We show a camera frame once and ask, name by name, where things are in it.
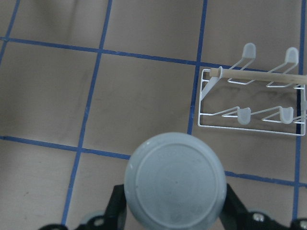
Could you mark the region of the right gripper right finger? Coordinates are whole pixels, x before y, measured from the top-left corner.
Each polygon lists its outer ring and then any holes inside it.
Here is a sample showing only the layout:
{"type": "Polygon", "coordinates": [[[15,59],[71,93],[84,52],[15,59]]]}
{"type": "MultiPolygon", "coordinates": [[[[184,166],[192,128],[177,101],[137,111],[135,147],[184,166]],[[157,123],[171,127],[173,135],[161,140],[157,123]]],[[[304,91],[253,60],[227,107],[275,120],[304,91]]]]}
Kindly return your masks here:
{"type": "Polygon", "coordinates": [[[252,212],[244,206],[230,184],[219,219],[225,230],[286,230],[286,226],[262,212],[252,212]]]}

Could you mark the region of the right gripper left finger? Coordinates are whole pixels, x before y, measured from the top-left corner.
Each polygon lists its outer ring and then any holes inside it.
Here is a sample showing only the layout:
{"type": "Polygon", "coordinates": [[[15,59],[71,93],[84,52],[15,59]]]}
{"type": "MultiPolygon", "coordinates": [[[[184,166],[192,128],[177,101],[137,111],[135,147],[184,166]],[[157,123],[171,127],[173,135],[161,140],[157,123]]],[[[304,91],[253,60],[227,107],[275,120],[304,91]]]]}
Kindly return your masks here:
{"type": "Polygon", "coordinates": [[[115,185],[103,214],[93,214],[80,224],[80,230],[123,230],[126,223],[124,185],[115,185]]]}

